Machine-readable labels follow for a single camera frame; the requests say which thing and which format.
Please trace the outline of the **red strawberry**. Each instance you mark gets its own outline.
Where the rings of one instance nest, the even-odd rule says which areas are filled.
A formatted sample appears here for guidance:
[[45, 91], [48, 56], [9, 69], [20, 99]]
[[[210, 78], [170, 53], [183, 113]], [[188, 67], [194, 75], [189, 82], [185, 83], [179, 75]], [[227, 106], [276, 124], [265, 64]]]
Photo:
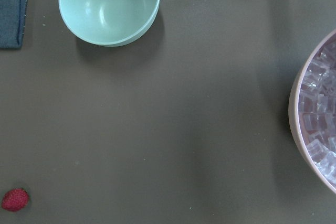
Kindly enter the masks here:
[[4, 195], [1, 207], [10, 212], [17, 212], [25, 208], [28, 202], [28, 192], [23, 188], [14, 188]]

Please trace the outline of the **green bowl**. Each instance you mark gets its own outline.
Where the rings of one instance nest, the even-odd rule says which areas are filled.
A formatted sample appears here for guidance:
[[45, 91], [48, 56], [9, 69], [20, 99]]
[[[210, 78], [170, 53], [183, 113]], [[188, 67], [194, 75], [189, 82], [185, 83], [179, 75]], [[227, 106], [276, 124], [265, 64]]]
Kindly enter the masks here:
[[81, 40], [118, 47], [134, 42], [152, 26], [160, 0], [58, 0], [67, 28]]

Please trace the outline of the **clear ice cubes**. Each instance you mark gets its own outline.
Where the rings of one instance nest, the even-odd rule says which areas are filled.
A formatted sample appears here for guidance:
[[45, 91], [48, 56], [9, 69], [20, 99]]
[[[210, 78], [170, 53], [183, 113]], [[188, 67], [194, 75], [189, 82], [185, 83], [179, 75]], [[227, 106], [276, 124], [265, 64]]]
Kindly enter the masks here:
[[324, 45], [307, 67], [299, 116], [310, 158], [335, 186], [335, 41]]

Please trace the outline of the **pink bowl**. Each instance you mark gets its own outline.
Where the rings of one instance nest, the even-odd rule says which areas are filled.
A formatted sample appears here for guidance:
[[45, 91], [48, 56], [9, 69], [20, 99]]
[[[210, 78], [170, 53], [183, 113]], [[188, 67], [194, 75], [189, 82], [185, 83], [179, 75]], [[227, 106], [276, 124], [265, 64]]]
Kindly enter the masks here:
[[301, 130], [300, 126], [300, 116], [299, 116], [299, 94], [302, 84], [302, 80], [306, 73], [307, 67], [311, 62], [312, 58], [322, 49], [322, 47], [332, 41], [335, 41], [335, 31], [329, 33], [314, 49], [307, 61], [304, 63], [300, 71], [298, 72], [293, 86], [291, 88], [289, 104], [288, 104], [288, 118], [290, 124], [290, 130], [295, 141], [295, 144], [302, 155], [305, 162], [310, 166], [313, 172], [319, 177], [319, 179], [332, 191], [335, 192], [335, 186], [329, 183], [326, 178], [318, 171], [317, 167], [313, 163], [309, 156], [308, 150], [305, 145], [305, 136]]

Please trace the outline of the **folded grey cloth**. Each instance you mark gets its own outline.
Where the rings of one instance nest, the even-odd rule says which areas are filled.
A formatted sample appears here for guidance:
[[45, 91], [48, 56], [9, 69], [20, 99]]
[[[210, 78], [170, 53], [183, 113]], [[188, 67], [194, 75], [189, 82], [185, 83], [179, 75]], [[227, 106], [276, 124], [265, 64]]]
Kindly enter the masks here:
[[1, 0], [1, 48], [22, 46], [28, 0]]

